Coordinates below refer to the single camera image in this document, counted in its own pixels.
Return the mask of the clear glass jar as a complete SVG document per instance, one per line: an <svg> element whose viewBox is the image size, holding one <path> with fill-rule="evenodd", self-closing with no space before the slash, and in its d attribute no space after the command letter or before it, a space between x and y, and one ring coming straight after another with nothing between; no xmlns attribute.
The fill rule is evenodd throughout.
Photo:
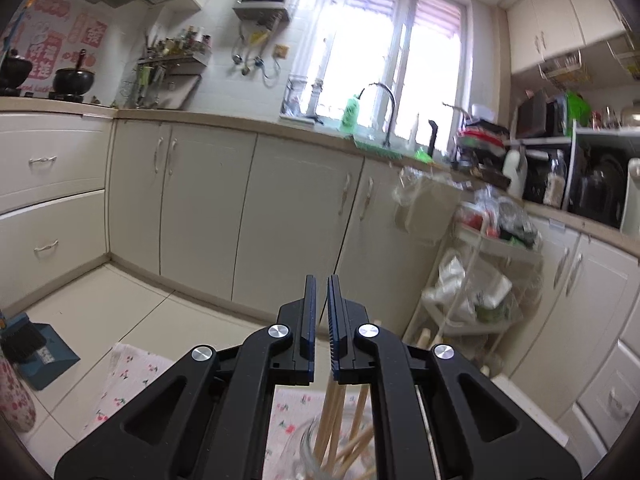
<svg viewBox="0 0 640 480"><path fill-rule="evenodd" d="M292 465L294 479L363 479L376 478L375 442L371 415L356 420L353 410L346 410L342 420L330 431L326 452L316 451L320 417L300 427L297 457Z"/></svg>

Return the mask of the chrome kitchen faucet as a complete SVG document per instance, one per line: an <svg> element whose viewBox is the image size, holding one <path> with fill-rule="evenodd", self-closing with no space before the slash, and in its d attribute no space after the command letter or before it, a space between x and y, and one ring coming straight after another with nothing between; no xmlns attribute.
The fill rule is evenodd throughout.
<svg viewBox="0 0 640 480"><path fill-rule="evenodd" d="M384 133L382 140L382 148L390 150L392 148L392 130L395 127L397 116L397 99L393 90L388 84L384 84L382 81L369 82L366 84L357 94L358 100L361 100L364 92L369 88L378 88L385 94L385 104L378 106L378 119L380 120L380 126Z"/></svg>

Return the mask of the white rolling storage cart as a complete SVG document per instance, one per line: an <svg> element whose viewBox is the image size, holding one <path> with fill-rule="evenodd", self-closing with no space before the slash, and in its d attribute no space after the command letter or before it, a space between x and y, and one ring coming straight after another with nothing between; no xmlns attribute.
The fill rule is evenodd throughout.
<svg viewBox="0 0 640 480"><path fill-rule="evenodd" d="M402 340L423 349L450 344L486 375L499 374L499 344L540 289L540 244L515 200L484 190L461 203Z"/></svg>

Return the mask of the hanging white trash bin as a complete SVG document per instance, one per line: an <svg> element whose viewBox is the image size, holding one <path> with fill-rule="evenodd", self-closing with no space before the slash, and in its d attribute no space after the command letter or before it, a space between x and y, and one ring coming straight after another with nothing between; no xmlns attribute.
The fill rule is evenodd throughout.
<svg viewBox="0 0 640 480"><path fill-rule="evenodd" d="M449 174L404 167L392 193L396 226L420 244L435 245L445 236L465 193Z"/></svg>

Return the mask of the white stool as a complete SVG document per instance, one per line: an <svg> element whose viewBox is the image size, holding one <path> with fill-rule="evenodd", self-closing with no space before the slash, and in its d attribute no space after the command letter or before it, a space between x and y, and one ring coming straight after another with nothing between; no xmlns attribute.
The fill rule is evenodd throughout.
<svg viewBox="0 0 640 480"><path fill-rule="evenodd" d="M522 411L533 419L541 428L563 448L568 443L568 435L554 422L529 396L511 382L506 375L499 374L491 381L505 393Z"/></svg>

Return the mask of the cherry print tablecloth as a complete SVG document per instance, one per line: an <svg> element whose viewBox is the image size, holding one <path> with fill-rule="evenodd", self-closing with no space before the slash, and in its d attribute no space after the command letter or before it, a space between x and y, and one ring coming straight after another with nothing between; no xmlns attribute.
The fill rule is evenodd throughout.
<svg viewBox="0 0 640 480"><path fill-rule="evenodd" d="M299 442L321 417L310 394L279 399L278 385L303 388L300 332L258 330L218 351L199 344L172 365L119 344L99 404L100 424L65 454L59 479L259 479L269 438Z"/></svg>

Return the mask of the green dish soap bottle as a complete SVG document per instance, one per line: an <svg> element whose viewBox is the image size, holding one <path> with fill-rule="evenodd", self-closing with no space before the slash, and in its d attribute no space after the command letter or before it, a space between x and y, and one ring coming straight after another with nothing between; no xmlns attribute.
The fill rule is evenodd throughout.
<svg viewBox="0 0 640 480"><path fill-rule="evenodd" d="M358 115L360 110L360 96L354 94L344 108L340 122L340 131L347 134L354 134L358 126Z"/></svg>

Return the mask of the stacked pans and pots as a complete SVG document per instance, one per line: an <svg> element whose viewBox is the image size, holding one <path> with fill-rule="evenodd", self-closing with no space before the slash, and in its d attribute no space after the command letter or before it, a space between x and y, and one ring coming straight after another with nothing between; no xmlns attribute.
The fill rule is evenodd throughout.
<svg viewBox="0 0 640 480"><path fill-rule="evenodd" d="M502 168L509 130L488 122L485 118L470 115L460 106L446 103L444 106L456 110L462 116L461 125L454 134L454 148L449 156L452 169L506 191L511 179L502 172Z"/></svg>

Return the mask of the white thermos jug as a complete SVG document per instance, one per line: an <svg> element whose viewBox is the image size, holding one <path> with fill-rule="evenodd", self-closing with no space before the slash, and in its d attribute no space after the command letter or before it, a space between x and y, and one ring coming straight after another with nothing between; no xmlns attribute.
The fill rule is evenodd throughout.
<svg viewBox="0 0 640 480"><path fill-rule="evenodd" d="M502 173L510 179L506 192L519 200L524 195L527 178L527 158L524 146L517 146L506 153Z"/></svg>

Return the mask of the blue dustpan with brush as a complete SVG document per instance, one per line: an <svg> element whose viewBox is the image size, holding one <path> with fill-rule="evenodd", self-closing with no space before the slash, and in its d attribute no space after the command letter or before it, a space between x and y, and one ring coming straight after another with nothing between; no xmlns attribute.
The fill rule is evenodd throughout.
<svg viewBox="0 0 640 480"><path fill-rule="evenodd" d="M36 391L47 388L80 361L50 324L32 322L26 313L1 319L1 350Z"/></svg>

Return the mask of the floral trash bin with bag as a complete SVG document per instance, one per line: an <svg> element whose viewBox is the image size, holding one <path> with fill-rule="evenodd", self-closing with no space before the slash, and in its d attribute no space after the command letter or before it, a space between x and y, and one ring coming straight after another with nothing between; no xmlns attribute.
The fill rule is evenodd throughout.
<svg viewBox="0 0 640 480"><path fill-rule="evenodd" d="M34 401L4 354L0 358L0 408L8 424L19 434L27 434L35 427Z"/></svg>

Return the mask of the black microwave oven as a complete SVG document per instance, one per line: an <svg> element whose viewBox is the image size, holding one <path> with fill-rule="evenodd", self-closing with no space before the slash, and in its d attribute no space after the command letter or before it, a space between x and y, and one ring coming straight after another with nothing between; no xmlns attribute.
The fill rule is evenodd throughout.
<svg viewBox="0 0 640 480"><path fill-rule="evenodd" d="M566 95L547 96L535 92L516 108L514 136L517 139L566 136Z"/></svg>

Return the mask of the white electric kettle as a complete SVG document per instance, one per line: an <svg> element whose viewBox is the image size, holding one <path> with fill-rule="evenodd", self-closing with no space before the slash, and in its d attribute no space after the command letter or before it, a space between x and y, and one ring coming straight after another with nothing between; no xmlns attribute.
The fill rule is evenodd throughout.
<svg viewBox="0 0 640 480"><path fill-rule="evenodd" d="M627 236L640 236L640 159L632 158L628 164L625 207L620 232Z"/></svg>

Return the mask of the black wok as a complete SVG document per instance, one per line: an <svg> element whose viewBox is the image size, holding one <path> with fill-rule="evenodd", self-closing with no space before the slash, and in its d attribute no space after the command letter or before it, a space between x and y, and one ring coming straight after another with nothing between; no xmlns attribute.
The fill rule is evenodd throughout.
<svg viewBox="0 0 640 480"><path fill-rule="evenodd" d="M87 50L81 49L72 68L60 68L56 71L51 91L62 100L81 102L96 80L92 70L84 67Z"/></svg>

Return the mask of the wall utensil spice rack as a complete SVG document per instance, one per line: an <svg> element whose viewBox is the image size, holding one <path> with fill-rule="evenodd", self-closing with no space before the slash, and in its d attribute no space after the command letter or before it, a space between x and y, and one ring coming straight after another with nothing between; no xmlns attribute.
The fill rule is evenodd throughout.
<svg viewBox="0 0 640 480"><path fill-rule="evenodd" d="M177 36L144 36L128 105L136 110L183 110L212 58L210 36L189 26Z"/></svg>

